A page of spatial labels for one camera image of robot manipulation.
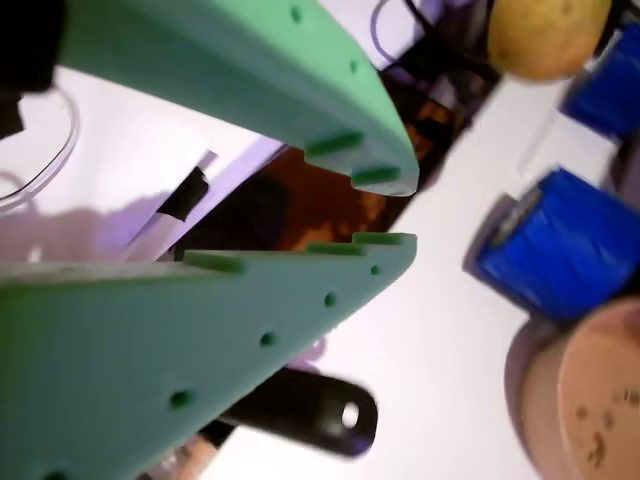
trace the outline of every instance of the green plastic piece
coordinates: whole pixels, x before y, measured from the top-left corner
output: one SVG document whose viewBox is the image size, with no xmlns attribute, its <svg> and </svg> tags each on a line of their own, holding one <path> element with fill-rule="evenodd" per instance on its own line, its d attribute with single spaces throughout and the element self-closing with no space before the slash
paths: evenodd
<svg viewBox="0 0 640 480">
<path fill-rule="evenodd" d="M 315 0 L 68 0 L 61 61 L 281 140 L 354 187 L 411 195 L 413 147 L 358 44 Z M 366 172 L 393 171 L 367 181 Z"/>
<path fill-rule="evenodd" d="M 412 235 L 356 234 L 301 254 L 3 266 L 0 478 L 131 480 L 415 254 Z"/>
</svg>

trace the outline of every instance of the black plastic part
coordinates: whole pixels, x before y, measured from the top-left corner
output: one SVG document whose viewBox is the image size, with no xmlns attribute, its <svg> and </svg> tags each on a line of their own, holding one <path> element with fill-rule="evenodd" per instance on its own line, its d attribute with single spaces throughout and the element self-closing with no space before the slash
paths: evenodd
<svg viewBox="0 0 640 480">
<path fill-rule="evenodd" d="M 182 260 L 186 250 L 275 250 L 287 224 L 288 204 L 287 188 L 258 172 L 176 243 L 175 259 Z"/>
<path fill-rule="evenodd" d="M 451 145 L 455 128 L 452 123 L 440 123 L 434 118 L 415 120 L 413 126 L 421 137 L 432 140 L 436 144 L 447 143 Z"/>
<path fill-rule="evenodd" d="M 209 183 L 202 170 L 194 168 L 158 209 L 158 213 L 169 215 L 184 222 L 191 210 L 209 191 Z"/>
<path fill-rule="evenodd" d="M 228 423 L 224 423 L 219 420 L 214 420 L 200 430 L 200 435 L 214 447 L 220 448 L 234 430 L 235 427 L 233 425 L 229 425 Z"/>
<path fill-rule="evenodd" d="M 64 0 L 9 0 L 0 6 L 0 94 L 51 86 L 65 18 Z"/>
<path fill-rule="evenodd" d="M 423 58 L 408 58 L 410 57 L 410 52 L 407 52 L 407 54 L 403 56 L 402 66 L 405 67 L 408 72 L 424 78 L 427 81 L 434 81 L 443 71 L 448 73 L 454 71 L 471 71 L 489 82 L 497 82 L 500 79 L 500 74 L 489 64 L 488 59 L 477 57 L 464 48 L 458 48 L 452 45 L 451 42 L 427 20 L 413 0 L 404 0 L 404 3 L 425 33 L 425 36 L 418 43 L 422 44 L 424 50 L 429 52 L 429 54 L 423 56 Z M 412 68 L 411 64 L 420 72 L 419 74 Z"/>
<path fill-rule="evenodd" d="M 351 428 L 342 420 L 348 404 L 358 409 L 357 422 Z M 378 409 L 361 387 L 284 368 L 223 413 L 220 420 L 356 457 L 373 445 Z"/>
<path fill-rule="evenodd" d="M 18 103 L 20 95 L 0 94 L 0 140 L 24 130 Z"/>
<path fill-rule="evenodd" d="M 604 49 L 609 45 L 611 37 L 615 33 L 616 29 L 622 26 L 624 13 L 632 7 L 630 0 L 613 0 L 611 3 L 611 10 L 609 11 L 609 18 L 602 32 L 602 37 L 596 47 L 596 55 L 600 55 L 604 52 Z"/>
</svg>

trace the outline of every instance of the black tool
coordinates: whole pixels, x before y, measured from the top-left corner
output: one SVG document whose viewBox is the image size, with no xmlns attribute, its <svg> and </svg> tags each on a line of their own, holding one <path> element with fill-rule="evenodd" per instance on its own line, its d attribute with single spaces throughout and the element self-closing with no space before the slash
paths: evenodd
<svg viewBox="0 0 640 480">
<path fill-rule="evenodd" d="M 345 407 L 357 411 L 357 420 L 352 426 L 343 421 Z M 233 405 L 219 420 L 356 457 L 373 445 L 378 409 L 371 395 L 361 387 L 284 368 Z"/>
</svg>

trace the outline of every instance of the brown container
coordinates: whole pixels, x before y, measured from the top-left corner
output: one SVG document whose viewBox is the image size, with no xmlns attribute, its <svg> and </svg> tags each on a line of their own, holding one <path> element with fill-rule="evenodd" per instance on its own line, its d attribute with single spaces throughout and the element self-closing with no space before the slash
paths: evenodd
<svg viewBox="0 0 640 480">
<path fill-rule="evenodd" d="M 544 480 L 639 480 L 640 299 L 598 310 L 539 353 L 521 406 Z"/>
</svg>

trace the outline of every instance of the yellow potato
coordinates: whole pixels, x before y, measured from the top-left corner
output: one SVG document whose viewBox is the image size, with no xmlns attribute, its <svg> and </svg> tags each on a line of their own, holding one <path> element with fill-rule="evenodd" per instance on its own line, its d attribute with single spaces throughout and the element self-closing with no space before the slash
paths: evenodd
<svg viewBox="0 0 640 480">
<path fill-rule="evenodd" d="M 496 0 L 490 61 L 528 80 L 573 75 L 593 55 L 610 9 L 611 0 Z"/>
</svg>

